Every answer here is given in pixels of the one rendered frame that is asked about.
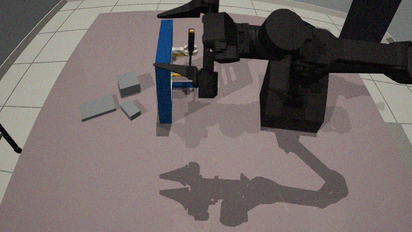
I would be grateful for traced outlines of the blue rectangular frame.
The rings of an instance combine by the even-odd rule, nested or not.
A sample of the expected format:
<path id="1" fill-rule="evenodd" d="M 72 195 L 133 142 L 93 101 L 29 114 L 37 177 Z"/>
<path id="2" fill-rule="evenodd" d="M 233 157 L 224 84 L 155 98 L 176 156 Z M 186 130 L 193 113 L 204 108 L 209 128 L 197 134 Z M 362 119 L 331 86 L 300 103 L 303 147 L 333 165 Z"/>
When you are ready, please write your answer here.
<path id="1" fill-rule="evenodd" d="M 190 56 L 189 65 L 191 66 L 191 57 L 198 54 L 197 46 L 194 45 L 194 28 L 189 29 L 189 43 L 183 51 L 183 47 L 172 47 L 172 23 L 173 20 L 161 20 L 155 63 L 173 64 L 172 58 L 175 56 Z M 194 86 L 192 82 L 172 82 L 172 77 L 184 77 L 183 75 L 173 74 L 172 71 L 158 67 L 155 67 L 155 71 L 160 124 L 171 124 L 172 88 L 191 88 Z"/>

